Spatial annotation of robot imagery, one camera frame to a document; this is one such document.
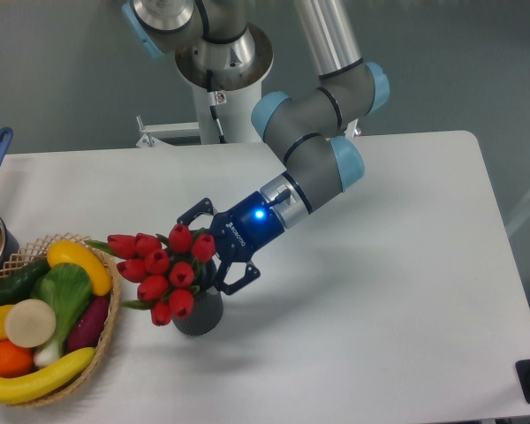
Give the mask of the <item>blue Robotiq gripper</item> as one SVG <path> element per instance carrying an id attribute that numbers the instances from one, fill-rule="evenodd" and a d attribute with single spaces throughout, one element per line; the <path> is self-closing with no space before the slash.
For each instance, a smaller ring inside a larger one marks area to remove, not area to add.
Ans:
<path id="1" fill-rule="evenodd" d="M 222 262 L 216 273 L 216 289 L 233 295 L 261 276 L 250 261 L 255 252 L 284 233 L 284 226 L 260 192 L 254 192 L 232 208 L 215 215 L 210 198 L 203 198 L 177 218 L 190 225 L 200 216 L 214 216 L 210 233 Z M 232 284 L 225 281 L 233 262 L 246 262 L 244 275 Z"/>

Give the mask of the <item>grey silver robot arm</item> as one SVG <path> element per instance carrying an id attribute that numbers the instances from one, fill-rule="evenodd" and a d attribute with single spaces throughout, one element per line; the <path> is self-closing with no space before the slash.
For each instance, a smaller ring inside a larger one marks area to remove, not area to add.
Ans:
<path id="1" fill-rule="evenodd" d="M 347 190 L 364 174 L 352 144 L 355 119 L 389 97 L 382 68 L 365 62 L 339 1 L 295 4 L 319 85 L 294 100 L 264 94 L 273 63 L 268 36 L 250 23 L 243 1 L 127 1 L 122 11 L 151 57 L 172 53 L 191 86 L 204 144 L 262 142 L 284 171 L 224 212 L 200 201 L 180 217 L 212 216 L 210 233 L 220 265 L 202 290 L 233 294 L 260 272 L 253 255 L 301 219 Z"/>

